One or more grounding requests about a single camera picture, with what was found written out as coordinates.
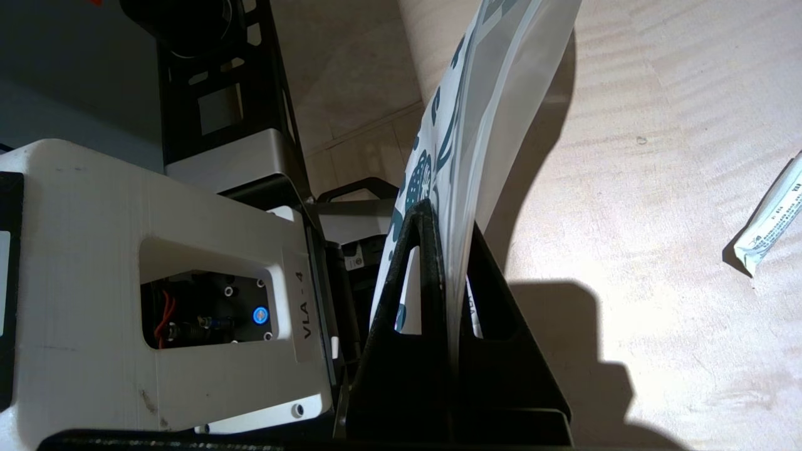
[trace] white packet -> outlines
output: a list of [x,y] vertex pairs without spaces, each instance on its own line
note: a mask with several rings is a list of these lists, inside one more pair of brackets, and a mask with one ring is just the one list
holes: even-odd
[[802,152],[788,163],[760,202],[757,213],[733,245],[735,256],[752,276],[768,250],[802,207]]

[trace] blue led light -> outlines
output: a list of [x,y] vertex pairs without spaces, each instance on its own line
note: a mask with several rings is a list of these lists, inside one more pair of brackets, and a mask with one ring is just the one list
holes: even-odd
[[270,319],[270,313],[268,313],[266,308],[256,307],[256,309],[253,310],[253,321],[256,324],[267,323],[268,319]]

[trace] cable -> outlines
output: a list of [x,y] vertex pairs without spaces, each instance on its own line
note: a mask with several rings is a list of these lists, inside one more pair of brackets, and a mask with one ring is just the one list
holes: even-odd
[[161,323],[153,331],[153,336],[159,340],[159,349],[164,349],[164,337],[161,332],[164,326],[168,324],[172,313],[176,310],[176,300],[171,298],[165,290],[162,290],[161,293],[164,295],[164,314],[162,315]]

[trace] rectangular cutout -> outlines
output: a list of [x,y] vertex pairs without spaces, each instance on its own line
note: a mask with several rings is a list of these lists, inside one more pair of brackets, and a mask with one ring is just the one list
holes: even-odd
[[240,84],[204,95],[198,99],[200,109],[200,132],[208,135],[242,121]]

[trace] printed plastic bag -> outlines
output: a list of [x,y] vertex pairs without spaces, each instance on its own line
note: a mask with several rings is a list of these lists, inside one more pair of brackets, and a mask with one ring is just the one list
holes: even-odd
[[[404,215],[428,197],[443,251],[449,349],[456,356],[468,250],[480,186],[496,199],[568,42],[580,0],[484,0],[456,48],[421,120],[385,242],[371,320],[382,293]],[[494,131],[504,129],[500,134]],[[502,177],[482,179],[493,142]],[[496,153],[503,148],[504,152]],[[417,263],[407,265],[402,303],[419,311]],[[415,324],[396,324],[419,333]]]

